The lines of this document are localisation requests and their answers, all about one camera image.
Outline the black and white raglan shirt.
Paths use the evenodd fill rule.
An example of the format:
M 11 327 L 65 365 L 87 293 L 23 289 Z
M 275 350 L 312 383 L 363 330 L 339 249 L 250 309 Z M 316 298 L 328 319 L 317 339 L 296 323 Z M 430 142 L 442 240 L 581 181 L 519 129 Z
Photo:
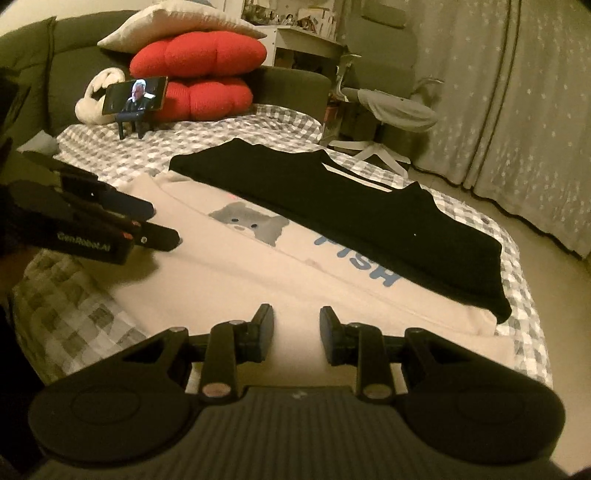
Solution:
M 501 244 L 452 219 L 418 184 L 387 189 L 322 150 L 284 153 L 235 139 L 173 157 L 167 172 L 126 186 L 150 201 L 181 242 L 136 248 L 122 266 L 85 271 L 147 334 L 194 333 L 273 306 L 276 333 L 263 379 L 281 385 L 349 383 L 329 371 L 318 313 L 388 335 L 422 327 L 505 366 L 511 314 Z

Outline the dark blue phone stand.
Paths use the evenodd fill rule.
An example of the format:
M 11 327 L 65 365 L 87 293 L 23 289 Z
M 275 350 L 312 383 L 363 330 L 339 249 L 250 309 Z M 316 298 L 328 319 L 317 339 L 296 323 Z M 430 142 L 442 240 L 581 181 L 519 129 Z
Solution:
M 151 126 L 145 111 L 119 112 L 115 115 L 115 122 L 120 140 L 126 137 L 127 131 L 136 133 L 137 137 L 142 139 L 148 131 L 147 127 Z

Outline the grey checkered quilt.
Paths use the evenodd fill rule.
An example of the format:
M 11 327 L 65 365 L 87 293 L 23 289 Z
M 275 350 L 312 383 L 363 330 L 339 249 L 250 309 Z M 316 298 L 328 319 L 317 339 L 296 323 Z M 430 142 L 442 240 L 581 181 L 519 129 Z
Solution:
M 318 143 L 320 136 L 318 121 L 306 114 L 257 105 L 242 116 L 215 122 L 179 122 L 150 132 L 143 139 L 120 140 L 112 126 L 76 124 L 67 127 L 57 142 L 62 161 L 91 171 L 126 193 L 127 184 L 137 177 L 167 172 L 175 155 L 192 154 L 235 139 L 291 154 L 322 150 L 339 166 L 364 180 L 387 189 L 409 185 L 407 180 L 378 167 L 322 149 Z M 497 326 L 497 333 L 513 342 L 515 363 L 510 368 L 550 384 L 552 373 L 544 334 L 519 263 L 517 245 L 486 215 L 445 194 L 429 192 L 443 213 L 501 244 L 501 279 L 511 314 Z M 14 290 L 18 339 L 46 384 L 162 331 L 147 334 L 142 330 L 85 271 L 85 261 L 89 260 L 43 251 L 31 262 Z M 247 369 L 245 381 L 276 384 L 263 379 L 263 365 L 269 359 L 270 355 L 262 365 Z M 351 368 L 329 367 L 329 371 L 335 373 L 342 368 L 349 370 L 352 383 Z

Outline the white plush toy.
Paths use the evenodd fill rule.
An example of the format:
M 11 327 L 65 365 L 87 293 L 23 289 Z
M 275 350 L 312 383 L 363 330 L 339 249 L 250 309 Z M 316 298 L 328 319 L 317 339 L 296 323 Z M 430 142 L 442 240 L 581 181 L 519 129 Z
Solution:
M 116 67 L 101 70 L 88 83 L 84 95 L 75 104 L 75 115 L 85 125 L 106 125 L 114 122 L 113 114 L 102 109 L 109 86 L 125 81 L 125 73 Z

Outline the smartphone playing video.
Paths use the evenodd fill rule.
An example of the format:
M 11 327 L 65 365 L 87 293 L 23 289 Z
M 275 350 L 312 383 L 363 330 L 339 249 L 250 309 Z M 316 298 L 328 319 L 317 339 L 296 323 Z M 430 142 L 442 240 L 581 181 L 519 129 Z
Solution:
M 138 78 L 109 85 L 102 114 L 158 111 L 163 107 L 167 86 L 166 76 Z

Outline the lower red puffy cushion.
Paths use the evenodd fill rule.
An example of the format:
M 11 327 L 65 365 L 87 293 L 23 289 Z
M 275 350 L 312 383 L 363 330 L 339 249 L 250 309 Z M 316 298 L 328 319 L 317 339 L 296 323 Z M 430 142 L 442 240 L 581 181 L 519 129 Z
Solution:
M 157 122 L 214 121 L 245 113 L 253 95 L 240 78 L 169 81 L 163 106 L 153 114 Z

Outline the red puffy cushion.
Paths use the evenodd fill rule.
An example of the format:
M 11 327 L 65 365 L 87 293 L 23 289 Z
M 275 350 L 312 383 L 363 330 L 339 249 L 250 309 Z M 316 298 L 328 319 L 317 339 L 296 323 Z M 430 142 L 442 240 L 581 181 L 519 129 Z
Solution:
M 129 69 L 135 78 L 233 77 L 256 70 L 265 59 L 266 47 L 252 37 L 194 31 L 146 45 L 133 56 Z
M 245 113 L 253 95 L 240 78 L 169 81 L 163 106 L 153 114 L 157 122 L 214 121 Z

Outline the dark grey sofa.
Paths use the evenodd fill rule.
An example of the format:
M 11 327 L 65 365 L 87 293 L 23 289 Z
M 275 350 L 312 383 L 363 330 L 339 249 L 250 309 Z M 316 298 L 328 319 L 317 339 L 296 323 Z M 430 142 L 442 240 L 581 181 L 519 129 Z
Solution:
M 108 11 L 25 25 L 1 37 L 1 66 L 30 87 L 8 135 L 20 146 L 39 131 L 55 136 L 78 122 L 74 107 L 90 80 L 107 67 L 127 71 L 131 56 L 111 52 L 97 42 L 134 12 Z M 277 105 L 325 116 L 331 81 L 324 75 L 280 67 L 259 67 L 243 80 L 256 104 Z

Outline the upper red puffy cushion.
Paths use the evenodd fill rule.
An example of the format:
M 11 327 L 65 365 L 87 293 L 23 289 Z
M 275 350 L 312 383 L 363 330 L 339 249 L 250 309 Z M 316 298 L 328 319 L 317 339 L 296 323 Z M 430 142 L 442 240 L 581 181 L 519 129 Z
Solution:
M 133 56 L 129 69 L 135 78 L 233 77 L 256 70 L 265 59 L 266 47 L 252 37 L 194 31 L 146 45 Z

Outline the white striped pillow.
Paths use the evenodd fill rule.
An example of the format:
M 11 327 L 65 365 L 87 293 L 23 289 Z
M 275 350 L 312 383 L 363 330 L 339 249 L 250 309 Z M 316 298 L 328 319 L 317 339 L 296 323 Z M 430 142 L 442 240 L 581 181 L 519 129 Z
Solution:
M 192 1 L 161 1 L 131 15 L 97 46 L 121 53 L 137 53 L 148 44 L 189 32 L 229 31 L 263 39 L 249 22 L 212 6 Z

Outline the white desk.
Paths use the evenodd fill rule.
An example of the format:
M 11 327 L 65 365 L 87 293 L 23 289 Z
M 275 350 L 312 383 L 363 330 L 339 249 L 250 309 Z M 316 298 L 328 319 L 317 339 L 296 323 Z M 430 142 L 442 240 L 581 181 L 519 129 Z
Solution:
M 286 51 L 291 54 L 304 54 L 323 60 L 336 60 L 342 54 L 341 44 L 318 34 L 287 25 L 256 26 L 263 33 L 260 42 L 266 47 L 266 59 L 263 66 L 279 65 L 277 55 Z

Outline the grey star curtain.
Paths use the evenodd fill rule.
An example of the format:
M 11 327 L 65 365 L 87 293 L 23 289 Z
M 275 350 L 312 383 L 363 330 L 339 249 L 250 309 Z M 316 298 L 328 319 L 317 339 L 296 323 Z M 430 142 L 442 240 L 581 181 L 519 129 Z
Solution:
M 590 8 L 582 1 L 412 1 L 419 78 L 439 119 L 419 170 L 590 255 Z

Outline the grey office chair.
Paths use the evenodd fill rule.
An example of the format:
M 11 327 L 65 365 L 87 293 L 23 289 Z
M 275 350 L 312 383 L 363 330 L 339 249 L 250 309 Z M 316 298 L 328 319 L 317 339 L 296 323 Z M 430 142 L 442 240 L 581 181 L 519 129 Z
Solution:
M 411 160 L 383 143 L 386 128 L 425 133 L 438 120 L 432 108 L 411 98 L 418 85 L 418 41 L 408 26 L 408 14 L 384 1 L 353 1 L 344 30 L 345 51 L 332 95 L 342 103 L 363 106 L 377 126 L 370 140 L 332 140 L 329 146 L 353 152 L 356 160 L 379 159 L 386 169 L 406 178 Z

